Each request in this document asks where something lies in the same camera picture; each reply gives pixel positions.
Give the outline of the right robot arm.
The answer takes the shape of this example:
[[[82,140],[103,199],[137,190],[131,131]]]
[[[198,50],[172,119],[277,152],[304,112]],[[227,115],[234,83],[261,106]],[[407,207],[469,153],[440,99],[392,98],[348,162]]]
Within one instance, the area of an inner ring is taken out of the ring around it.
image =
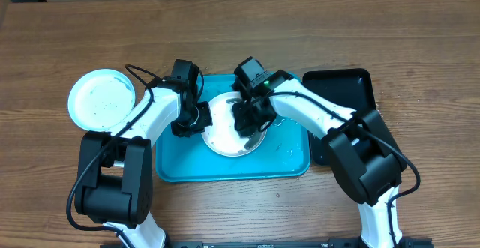
[[[396,198],[407,164],[376,110],[339,106],[308,90],[286,71],[269,73],[253,57],[234,71],[241,102],[232,108],[241,137],[290,118],[320,139],[342,190],[358,203],[366,247],[396,247],[402,238]]]

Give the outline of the green scrubbing sponge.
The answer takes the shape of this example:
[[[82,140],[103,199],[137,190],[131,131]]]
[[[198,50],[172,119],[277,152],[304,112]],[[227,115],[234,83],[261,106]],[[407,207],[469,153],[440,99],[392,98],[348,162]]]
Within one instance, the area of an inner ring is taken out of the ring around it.
[[[255,149],[263,140],[263,134],[262,133],[255,133],[251,136],[248,137],[248,141],[245,143],[245,149],[250,150],[250,149]]]

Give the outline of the white plate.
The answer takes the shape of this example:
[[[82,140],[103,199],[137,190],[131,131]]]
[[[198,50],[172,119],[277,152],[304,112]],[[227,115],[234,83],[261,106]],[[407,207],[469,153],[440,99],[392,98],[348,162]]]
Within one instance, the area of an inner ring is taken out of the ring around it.
[[[242,97],[237,91],[219,94],[208,102],[212,125],[205,129],[202,138],[210,149],[225,157],[249,154],[258,148],[266,137],[266,132],[263,132],[263,139],[255,149],[245,149],[248,137],[240,137],[236,132],[232,113],[233,104],[239,102],[242,102]]]

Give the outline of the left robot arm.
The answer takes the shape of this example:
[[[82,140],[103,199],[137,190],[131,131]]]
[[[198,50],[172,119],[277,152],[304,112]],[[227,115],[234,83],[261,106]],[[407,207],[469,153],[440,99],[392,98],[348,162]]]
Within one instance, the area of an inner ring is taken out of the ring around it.
[[[170,76],[152,77],[132,112],[109,132],[88,131],[80,144],[76,182],[66,217],[87,232],[114,232],[124,247],[164,247],[166,232],[150,209],[152,146],[166,128],[190,137],[212,125],[209,105],[200,101],[201,70],[177,59]]]

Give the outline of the light blue plate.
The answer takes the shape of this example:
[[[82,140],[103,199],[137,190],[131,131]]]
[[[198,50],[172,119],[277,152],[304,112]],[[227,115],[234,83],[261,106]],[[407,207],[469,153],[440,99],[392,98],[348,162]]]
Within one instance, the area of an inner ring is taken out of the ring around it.
[[[104,131],[129,115],[135,105],[132,82],[117,70],[93,70],[70,90],[67,110],[84,130]]]

